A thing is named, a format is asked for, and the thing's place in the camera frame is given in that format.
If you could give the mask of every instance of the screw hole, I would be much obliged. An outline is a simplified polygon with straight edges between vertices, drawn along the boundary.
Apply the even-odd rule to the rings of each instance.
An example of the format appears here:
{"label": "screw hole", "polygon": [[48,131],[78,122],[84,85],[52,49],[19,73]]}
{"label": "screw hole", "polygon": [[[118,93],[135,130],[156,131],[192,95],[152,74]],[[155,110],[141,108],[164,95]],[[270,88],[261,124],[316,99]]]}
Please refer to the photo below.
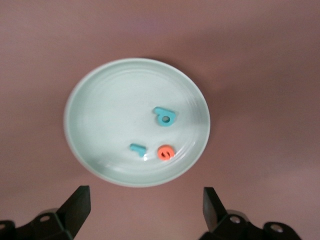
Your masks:
{"label": "screw hole", "polygon": [[237,216],[231,216],[230,221],[233,222],[234,224],[239,224],[241,222],[240,218]]}
{"label": "screw hole", "polygon": [[162,122],[164,122],[164,123],[168,123],[168,122],[170,122],[170,117],[168,117],[168,116],[164,116],[163,118],[162,118]]}
{"label": "screw hole", "polygon": [[50,216],[43,216],[40,218],[40,222],[43,223],[43,222],[46,222],[50,219]]}
{"label": "screw hole", "polygon": [[270,228],[271,228],[273,231],[277,232],[277,233],[283,233],[283,232],[284,232],[284,229],[283,229],[281,226],[279,226],[278,224],[272,224],[272,225],[270,226]]}

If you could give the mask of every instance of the pale green plate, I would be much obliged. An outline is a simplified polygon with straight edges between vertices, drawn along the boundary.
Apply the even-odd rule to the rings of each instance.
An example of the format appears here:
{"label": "pale green plate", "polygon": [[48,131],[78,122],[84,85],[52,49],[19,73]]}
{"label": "pale green plate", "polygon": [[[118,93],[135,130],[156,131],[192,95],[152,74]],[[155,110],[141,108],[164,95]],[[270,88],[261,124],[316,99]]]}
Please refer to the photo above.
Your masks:
{"label": "pale green plate", "polygon": [[[171,126],[160,126],[155,107],[175,112]],[[127,58],[102,65],[72,91],[64,131],[76,158],[111,183],[149,187],[169,182],[191,168],[210,133],[207,103],[184,73],[160,61]],[[146,147],[140,157],[130,144]],[[171,145],[175,156],[157,157]]]}

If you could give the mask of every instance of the pink surface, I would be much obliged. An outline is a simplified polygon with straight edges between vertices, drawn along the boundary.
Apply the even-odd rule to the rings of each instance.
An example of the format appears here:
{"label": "pink surface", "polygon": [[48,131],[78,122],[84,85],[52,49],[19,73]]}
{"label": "pink surface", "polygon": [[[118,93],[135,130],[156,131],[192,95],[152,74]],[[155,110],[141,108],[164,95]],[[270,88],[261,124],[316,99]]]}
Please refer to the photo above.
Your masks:
{"label": "pink surface", "polygon": [[[319,238],[320,4],[309,1],[1,1],[0,219],[18,226],[90,185],[76,240],[196,240],[204,186],[253,224]],[[106,62],[162,60],[203,92],[211,135],[164,185],[105,182],[63,132],[76,83]]]}

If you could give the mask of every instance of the plate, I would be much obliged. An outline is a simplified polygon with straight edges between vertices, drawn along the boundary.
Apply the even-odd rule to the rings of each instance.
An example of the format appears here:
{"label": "plate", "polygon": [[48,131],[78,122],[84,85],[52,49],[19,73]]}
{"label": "plate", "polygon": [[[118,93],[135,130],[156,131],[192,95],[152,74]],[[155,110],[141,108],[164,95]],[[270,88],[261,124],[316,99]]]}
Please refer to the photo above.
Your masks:
{"label": "plate", "polygon": [[64,132],[93,174],[122,186],[150,187],[195,164],[208,142],[210,114],[183,72],[153,59],[126,58],[96,68],[75,86]]}

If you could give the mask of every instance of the metal screw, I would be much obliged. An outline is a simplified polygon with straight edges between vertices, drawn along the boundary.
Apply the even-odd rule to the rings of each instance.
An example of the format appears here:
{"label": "metal screw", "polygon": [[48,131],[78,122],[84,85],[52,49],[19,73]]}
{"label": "metal screw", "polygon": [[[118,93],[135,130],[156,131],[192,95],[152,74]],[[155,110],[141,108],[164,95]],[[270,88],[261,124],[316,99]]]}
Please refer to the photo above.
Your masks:
{"label": "metal screw", "polygon": [[279,226],[278,224],[272,224],[272,225],[270,226],[270,228],[271,228],[273,231],[277,232],[277,233],[283,233],[283,232],[284,232],[284,229],[283,229],[281,226]]}
{"label": "metal screw", "polygon": [[241,222],[240,218],[238,218],[237,216],[231,216],[230,221],[234,224],[239,224]]}

